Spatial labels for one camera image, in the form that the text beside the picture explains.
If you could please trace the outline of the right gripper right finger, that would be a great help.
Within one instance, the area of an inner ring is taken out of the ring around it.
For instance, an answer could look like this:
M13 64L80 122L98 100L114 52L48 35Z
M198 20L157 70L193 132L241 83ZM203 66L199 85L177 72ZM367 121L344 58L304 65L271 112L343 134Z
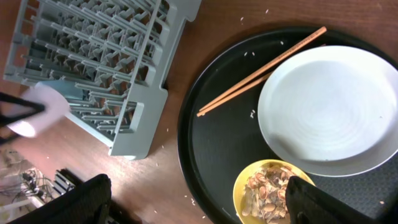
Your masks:
M291 224L397 223L397 205L381 218L374 219L297 176L289 179L285 197Z

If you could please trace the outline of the pink cup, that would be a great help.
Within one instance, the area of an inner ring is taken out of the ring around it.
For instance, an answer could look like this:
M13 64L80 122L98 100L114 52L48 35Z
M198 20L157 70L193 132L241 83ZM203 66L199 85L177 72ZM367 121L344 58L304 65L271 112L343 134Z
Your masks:
M36 137L69 112L69 103L62 94L65 89L63 81L38 82L21 95L24 105L13 105L6 112L17 117L7 127L20 136Z

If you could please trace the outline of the yellow bowl with shells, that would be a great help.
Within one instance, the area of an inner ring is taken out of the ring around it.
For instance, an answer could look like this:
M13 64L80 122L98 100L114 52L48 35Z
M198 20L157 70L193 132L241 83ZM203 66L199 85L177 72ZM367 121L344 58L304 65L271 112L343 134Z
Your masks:
M266 159L243 169L233 188L234 207L240 221L291 223L285 193L292 176L313 184L305 172L285 161Z

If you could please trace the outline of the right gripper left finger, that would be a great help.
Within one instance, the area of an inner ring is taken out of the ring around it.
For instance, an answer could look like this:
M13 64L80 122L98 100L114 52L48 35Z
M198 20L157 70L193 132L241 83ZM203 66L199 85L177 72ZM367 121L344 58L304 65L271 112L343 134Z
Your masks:
M9 224L105 224L110 201L111 180L99 174Z

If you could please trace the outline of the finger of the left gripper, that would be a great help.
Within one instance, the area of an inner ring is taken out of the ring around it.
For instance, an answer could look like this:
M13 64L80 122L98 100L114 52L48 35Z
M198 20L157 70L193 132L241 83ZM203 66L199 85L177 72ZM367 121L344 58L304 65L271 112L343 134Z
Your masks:
M9 111L1 113L1 124L15 123L45 111L43 104L23 100L5 93L1 93L1 103L11 105Z

